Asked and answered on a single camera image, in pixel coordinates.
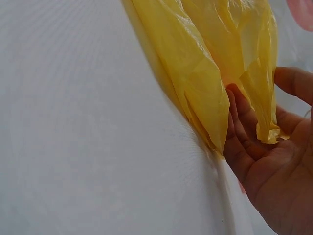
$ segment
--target finger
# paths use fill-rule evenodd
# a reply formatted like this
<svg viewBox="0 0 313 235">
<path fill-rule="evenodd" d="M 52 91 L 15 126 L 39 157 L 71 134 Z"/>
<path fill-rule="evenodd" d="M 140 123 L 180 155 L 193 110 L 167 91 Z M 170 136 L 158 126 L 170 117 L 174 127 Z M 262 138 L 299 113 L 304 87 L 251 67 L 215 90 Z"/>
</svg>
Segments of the finger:
<svg viewBox="0 0 313 235">
<path fill-rule="evenodd" d="M 254 110 L 235 84 L 231 84 L 227 88 L 234 93 L 239 120 L 250 138 L 256 141 L 256 125 L 258 119 Z"/>
<path fill-rule="evenodd" d="M 277 67 L 275 71 L 276 85 L 301 100 L 312 105 L 313 74 L 298 68 Z"/>
<path fill-rule="evenodd" d="M 246 150 L 247 154 L 250 155 L 255 161 L 259 160 L 261 157 L 263 157 L 267 151 L 260 146 L 256 145 L 246 134 L 246 131 L 242 125 L 242 123 L 239 120 L 237 109 L 235 102 L 235 96 L 230 90 L 226 90 L 229 102 L 230 102 L 230 113 L 232 115 L 233 123 L 234 123 L 234 129 L 236 136 L 241 143 L 241 145 Z"/>
<path fill-rule="evenodd" d="M 304 121 L 304 117 L 292 114 L 284 110 L 280 106 L 276 106 L 277 125 L 287 135 L 291 135 L 300 122 Z"/>
<path fill-rule="evenodd" d="M 254 164 L 254 160 L 246 153 L 236 136 L 231 113 L 228 118 L 228 132 L 224 156 L 238 180 L 244 183 L 250 168 Z"/>
</svg>

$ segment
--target palm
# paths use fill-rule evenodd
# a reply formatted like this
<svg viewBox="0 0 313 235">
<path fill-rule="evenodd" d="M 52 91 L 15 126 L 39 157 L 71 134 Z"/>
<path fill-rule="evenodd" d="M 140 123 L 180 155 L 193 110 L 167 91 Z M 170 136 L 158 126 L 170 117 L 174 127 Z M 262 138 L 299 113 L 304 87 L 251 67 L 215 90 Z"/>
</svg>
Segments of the palm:
<svg viewBox="0 0 313 235">
<path fill-rule="evenodd" d="M 289 87 L 294 79 L 280 74 L 286 92 L 294 94 L 298 87 Z M 312 86 L 305 83 L 312 100 Z M 243 184 L 249 199 L 266 222 L 279 234 L 312 234 L 313 231 L 313 131 L 311 120 L 288 113 L 277 107 L 278 125 L 290 135 L 289 140 L 269 146 L 258 142 L 254 111 L 240 91 L 231 86 L 228 91 L 231 107 L 224 154 L 230 167 Z"/>
</svg>

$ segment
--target yellow plastic bag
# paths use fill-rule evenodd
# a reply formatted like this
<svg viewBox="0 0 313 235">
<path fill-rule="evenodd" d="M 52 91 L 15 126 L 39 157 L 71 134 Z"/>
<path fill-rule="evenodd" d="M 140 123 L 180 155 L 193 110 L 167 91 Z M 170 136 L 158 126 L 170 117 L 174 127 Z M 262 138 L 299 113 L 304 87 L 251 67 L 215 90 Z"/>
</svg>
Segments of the yellow plastic bag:
<svg viewBox="0 0 313 235">
<path fill-rule="evenodd" d="M 256 111 L 258 139 L 277 142 L 277 29 L 268 0 L 132 1 L 184 114 L 211 149 L 223 152 L 230 83 Z"/>
</svg>

